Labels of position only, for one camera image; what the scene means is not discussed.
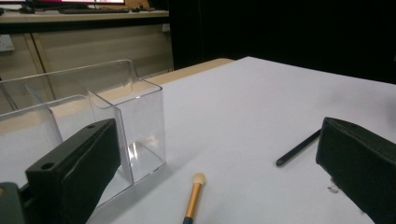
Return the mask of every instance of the makeup brush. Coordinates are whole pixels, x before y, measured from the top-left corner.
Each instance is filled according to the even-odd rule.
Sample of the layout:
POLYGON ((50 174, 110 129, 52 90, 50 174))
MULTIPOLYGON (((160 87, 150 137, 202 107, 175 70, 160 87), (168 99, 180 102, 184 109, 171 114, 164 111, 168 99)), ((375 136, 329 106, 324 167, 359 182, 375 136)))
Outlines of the makeup brush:
POLYGON ((201 187, 205 183, 205 175, 197 173, 194 175, 194 182, 192 185, 192 191, 190 196, 189 205, 187 206, 186 216, 184 217, 183 224, 192 224, 194 221, 195 210, 198 203, 199 193, 201 187))

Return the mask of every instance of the dark background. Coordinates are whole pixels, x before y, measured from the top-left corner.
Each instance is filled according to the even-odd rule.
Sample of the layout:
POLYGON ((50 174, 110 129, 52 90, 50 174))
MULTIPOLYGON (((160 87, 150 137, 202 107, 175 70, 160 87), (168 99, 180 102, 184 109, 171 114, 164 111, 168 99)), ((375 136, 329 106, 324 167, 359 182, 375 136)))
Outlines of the dark background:
POLYGON ((382 0, 171 0, 175 69, 246 56, 396 84, 396 7, 382 0))

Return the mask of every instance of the gold brush ferrule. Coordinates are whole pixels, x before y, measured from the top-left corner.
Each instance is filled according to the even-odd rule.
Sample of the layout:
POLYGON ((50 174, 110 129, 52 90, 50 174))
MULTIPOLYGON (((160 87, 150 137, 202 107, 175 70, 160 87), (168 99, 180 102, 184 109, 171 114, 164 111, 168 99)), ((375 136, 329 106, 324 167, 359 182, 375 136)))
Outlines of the gold brush ferrule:
POLYGON ((195 217, 196 206, 198 204, 199 193, 201 192, 202 184, 195 183, 192 185, 192 191, 190 196, 189 205, 186 211, 186 217, 195 217))

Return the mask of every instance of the clear plastic box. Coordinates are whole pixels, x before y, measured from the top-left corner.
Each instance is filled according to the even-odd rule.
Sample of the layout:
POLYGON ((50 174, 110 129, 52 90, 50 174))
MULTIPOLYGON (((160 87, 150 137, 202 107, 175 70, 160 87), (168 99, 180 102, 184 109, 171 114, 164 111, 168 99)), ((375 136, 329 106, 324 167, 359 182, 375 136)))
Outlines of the clear plastic box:
POLYGON ((117 122, 121 166, 101 206, 165 164, 163 90, 131 61, 101 63, 0 82, 0 181, 24 171, 81 128, 117 122))

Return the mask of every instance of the white table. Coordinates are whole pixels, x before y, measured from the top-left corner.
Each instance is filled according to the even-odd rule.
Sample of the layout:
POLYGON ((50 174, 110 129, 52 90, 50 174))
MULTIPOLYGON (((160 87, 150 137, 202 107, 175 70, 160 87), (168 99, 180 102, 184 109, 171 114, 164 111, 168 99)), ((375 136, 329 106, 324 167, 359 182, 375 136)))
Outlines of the white table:
POLYGON ((321 127, 355 122, 396 142, 396 87, 254 58, 163 84, 167 164, 90 223, 182 223, 192 176, 207 178, 194 223, 373 223, 315 162, 321 127))

